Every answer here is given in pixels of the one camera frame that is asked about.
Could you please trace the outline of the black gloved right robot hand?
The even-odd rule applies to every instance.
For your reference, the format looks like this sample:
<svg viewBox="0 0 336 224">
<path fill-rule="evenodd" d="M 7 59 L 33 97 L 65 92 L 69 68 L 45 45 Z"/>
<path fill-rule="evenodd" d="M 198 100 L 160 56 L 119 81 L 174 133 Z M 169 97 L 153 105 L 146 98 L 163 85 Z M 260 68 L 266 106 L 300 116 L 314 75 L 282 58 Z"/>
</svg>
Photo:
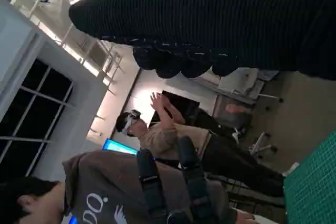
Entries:
<svg viewBox="0 0 336 224">
<path fill-rule="evenodd" d="M 335 80 L 335 0 L 79 0 L 68 14 L 164 79 L 247 67 Z"/>
</svg>

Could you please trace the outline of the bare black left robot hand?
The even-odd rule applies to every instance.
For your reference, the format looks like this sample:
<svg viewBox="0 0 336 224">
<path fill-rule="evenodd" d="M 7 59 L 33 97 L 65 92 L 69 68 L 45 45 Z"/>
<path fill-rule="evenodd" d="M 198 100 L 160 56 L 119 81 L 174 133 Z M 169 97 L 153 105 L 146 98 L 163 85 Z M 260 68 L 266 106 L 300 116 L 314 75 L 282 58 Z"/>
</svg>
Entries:
<svg viewBox="0 0 336 224">
<path fill-rule="evenodd" d="M 192 140 L 183 136 L 178 140 L 178 154 L 186 189 L 191 201 L 192 217 L 185 211 L 170 212 L 154 157 L 148 149 L 137 152 L 139 181 L 142 186 L 148 215 L 152 223 L 219 223 L 211 202 L 201 160 Z"/>
</svg>

